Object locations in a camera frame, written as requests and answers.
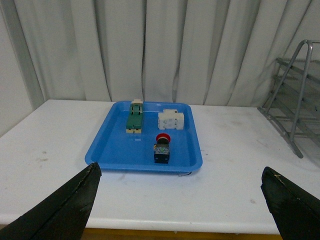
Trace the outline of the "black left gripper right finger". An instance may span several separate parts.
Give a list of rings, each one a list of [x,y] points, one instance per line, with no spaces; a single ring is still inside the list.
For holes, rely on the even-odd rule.
[[[284,240],[320,238],[320,200],[274,169],[265,167],[261,190]]]

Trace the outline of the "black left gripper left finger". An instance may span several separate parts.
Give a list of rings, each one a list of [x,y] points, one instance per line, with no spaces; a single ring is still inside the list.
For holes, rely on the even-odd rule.
[[[91,163],[31,210],[1,229],[2,240],[79,240],[102,172]]]

